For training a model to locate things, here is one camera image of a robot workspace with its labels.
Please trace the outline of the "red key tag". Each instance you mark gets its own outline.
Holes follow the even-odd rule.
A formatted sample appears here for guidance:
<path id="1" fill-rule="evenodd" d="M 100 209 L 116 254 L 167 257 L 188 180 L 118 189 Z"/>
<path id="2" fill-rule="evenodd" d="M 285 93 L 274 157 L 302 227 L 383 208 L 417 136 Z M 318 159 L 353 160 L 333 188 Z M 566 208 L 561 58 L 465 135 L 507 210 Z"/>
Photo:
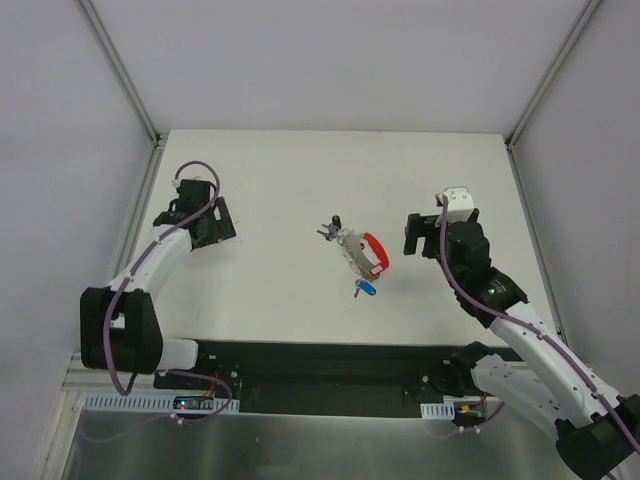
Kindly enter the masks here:
<path id="1" fill-rule="evenodd" d="M 379 265 L 375 265 L 373 268 L 371 268 L 369 270 L 369 274 L 372 277 L 377 277 L 378 275 L 380 275 L 385 270 L 386 270 L 386 268 L 383 265 L 379 264 Z"/>

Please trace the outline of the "red-handled metal key organizer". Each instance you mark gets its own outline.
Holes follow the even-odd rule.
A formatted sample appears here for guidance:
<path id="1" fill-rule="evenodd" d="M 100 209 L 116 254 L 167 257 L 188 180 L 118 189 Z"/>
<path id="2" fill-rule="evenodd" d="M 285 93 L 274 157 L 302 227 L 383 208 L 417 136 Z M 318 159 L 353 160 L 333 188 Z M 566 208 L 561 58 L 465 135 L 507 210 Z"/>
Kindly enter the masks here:
<path id="1" fill-rule="evenodd" d="M 386 250 L 380 241 L 369 232 L 358 233 L 344 228 L 338 234 L 337 243 L 349 267 L 361 279 L 375 281 L 390 267 Z M 383 265 L 386 270 L 377 277 L 372 277 L 369 270 L 379 264 Z"/>

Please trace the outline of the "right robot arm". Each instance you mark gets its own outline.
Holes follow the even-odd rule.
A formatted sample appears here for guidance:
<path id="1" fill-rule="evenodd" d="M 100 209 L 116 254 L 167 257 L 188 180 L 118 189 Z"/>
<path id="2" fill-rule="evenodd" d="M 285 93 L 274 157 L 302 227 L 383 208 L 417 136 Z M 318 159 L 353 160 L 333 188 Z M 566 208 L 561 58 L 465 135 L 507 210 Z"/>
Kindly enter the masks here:
<path id="1" fill-rule="evenodd" d="M 522 375 L 473 342 L 429 373 L 430 385 L 454 397 L 492 394 L 538 426 L 581 479 L 612 478 L 639 450 L 639 397 L 624 396 L 547 329 L 525 292 L 493 266 L 490 243 L 473 210 L 465 220 L 409 215 L 403 252 L 437 261 L 460 307 L 526 364 Z"/>

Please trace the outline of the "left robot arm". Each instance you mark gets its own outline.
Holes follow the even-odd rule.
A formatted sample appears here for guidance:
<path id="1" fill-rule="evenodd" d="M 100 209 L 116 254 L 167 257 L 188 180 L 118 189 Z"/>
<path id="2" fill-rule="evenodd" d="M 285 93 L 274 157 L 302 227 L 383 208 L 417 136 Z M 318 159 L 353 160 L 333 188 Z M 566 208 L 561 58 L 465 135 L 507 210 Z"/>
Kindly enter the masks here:
<path id="1" fill-rule="evenodd" d="M 80 298 L 80 352 L 85 367 L 132 374 L 176 370 L 188 388 L 204 387 L 210 363 L 198 343 L 161 330 L 154 301 L 186 257 L 236 236 L 224 198 L 210 181 L 180 180 L 177 198 L 152 223 L 150 244 L 105 287 Z"/>

